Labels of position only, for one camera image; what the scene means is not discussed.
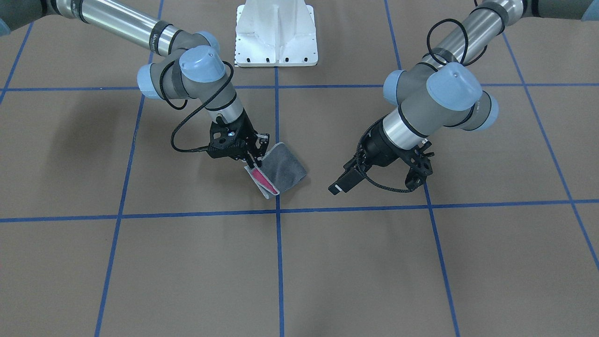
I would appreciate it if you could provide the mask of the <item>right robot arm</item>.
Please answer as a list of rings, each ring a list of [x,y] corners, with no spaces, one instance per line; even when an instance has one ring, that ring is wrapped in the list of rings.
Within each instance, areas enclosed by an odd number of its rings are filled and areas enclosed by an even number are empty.
[[[59,15],[98,26],[162,56],[162,62],[139,69],[141,93],[175,110],[184,106],[174,105],[173,100],[200,100],[201,106],[190,116],[206,110],[212,118],[208,145],[187,152],[261,167],[270,136],[253,128],[232,83],[234,67],[220,59],[220,46],[212,34],[191,34],[117,0],[3,0],[0,7],[2,36],[48,15]]]

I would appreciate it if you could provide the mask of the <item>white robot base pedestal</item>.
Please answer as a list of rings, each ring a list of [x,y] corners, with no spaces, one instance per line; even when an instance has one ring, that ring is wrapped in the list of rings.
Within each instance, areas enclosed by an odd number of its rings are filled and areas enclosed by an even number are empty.
[[[314,8],[305,1],[247,0],[236,13],[236,66],[317,65]]]

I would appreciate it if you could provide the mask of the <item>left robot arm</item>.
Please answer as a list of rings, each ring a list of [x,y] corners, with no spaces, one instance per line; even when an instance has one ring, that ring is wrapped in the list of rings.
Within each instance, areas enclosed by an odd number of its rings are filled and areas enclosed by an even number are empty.
[[[496,98],[485,92],[467,68],[492,39],[524,17],[597,21],[596,0],[482,0],[464,21],[411,70],[396,70],[383,85],[384,98],[395,109],[374,122],[358,141],[344,173],[328,187],[336,195],[361,181],[367,171],[402,160],[409,167],[404,189],[409,193],[432,175],[428,137],[441,127],[467,132],[489,128],[497,120]]]

